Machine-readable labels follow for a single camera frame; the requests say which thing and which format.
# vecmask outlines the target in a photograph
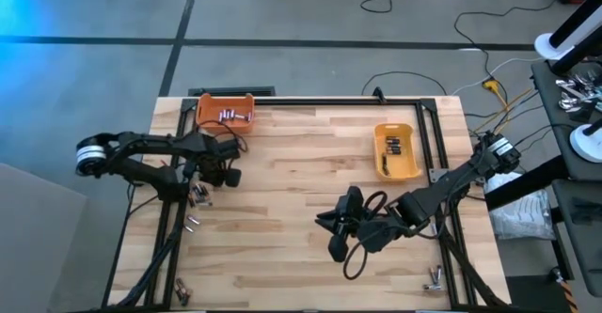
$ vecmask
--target black clip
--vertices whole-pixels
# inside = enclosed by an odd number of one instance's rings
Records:
[[[374,92],[372,93],[372,95],[374,97],[378,97],[378,101],[380,102],[381,105],[384,105],[387,103],[387,98],[385,98],[385,95],[383,94],[383,90],[380,89],[380,87],[376,87],[374,89]]]

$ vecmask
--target table leg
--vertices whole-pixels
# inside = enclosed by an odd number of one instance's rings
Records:
[[[487,208],[492,211],[548,186],[553,180],[568,179],[568,170],[562,155],[535,167],[521,177],[487,193]]]

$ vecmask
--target black line on floor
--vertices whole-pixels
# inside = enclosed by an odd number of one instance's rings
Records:
[[[180,21],[178,36],[182,38],[112,38],[112,37],[38,37],[0,36],[0,43],[18,44],[81,44],[81,45],[177,45],[223,47],[291,47],[343,49],[399,49],[399,50],[465,50],[476,49],[470,43],[428,41],[371,41],[371,40],[299,40],[299,39],[184,39],[190,15]],[[532,44],[477,43],[486,51],[534,51]]]
[[[403,50],[477,49],[470,43],[369,40],[299,40],[299,39],[185,39],[185,46],[350,48]],[[535,51],[533,44],[477,43],[486,51]]]
[[[0,43],[15,44],[173,45],[175,42],[161,38],[0,36]]]
[[[166,72],[163,75],[163,81],[161,82],[161,88],[159,89],[159,97],[166,97],[169,95],[171,89],[171,82],[173,81],[173,75],[176,72],[178,66],[178,59],[180,58],[180,52],[182,51],[184,37],[186,36],[186,30],[190,23],[190,15],[192,14],[192,8],[195,5],[195,0],[186,0],[184,5],[184,11],[182,12],[182,18],[180,19],[180,25],[178,26],[178,33],[176,34],[176,41],[171,48],[171,54],[169,54],[169,60],[167,61]]]

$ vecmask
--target plastic bag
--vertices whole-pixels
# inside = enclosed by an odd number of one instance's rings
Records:
[[[520,174],[497,174],[484,186],[485,192],[491,192],[501,185],[520,177]],[[539,190],[523,196],[515,202],[489,212],[493,231],[500,240],[516,238],[539,238],[554,240],[552,218],[550,215],[547,192]]]

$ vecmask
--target yellow cable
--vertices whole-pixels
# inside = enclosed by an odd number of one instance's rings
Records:
[[[521,99],[523,96],[525,96],[526,94],[528,94],[531,91],[533,91],[533,89],[531,87],[527,88],[523,93],[519,94],[513,100],[511,100],[510,102],[508,102],[508,104],[506,104],[506,106],[504,106],[504,108],[502,108],[501,110],[499,110],[495,115],[491,116],[490,119],[488,119],[485,123],[483,123],[481,126],[479,126],[478,128],[476,128],[473,132],[477,133],[480,129],[482,129],[485,125],[487,125],[490,122],[492,122],[499,115],[501,115],[502,113],[508,112],[506,110],[510,106],[512,106],[515,102],[517,102],[519,99]]]

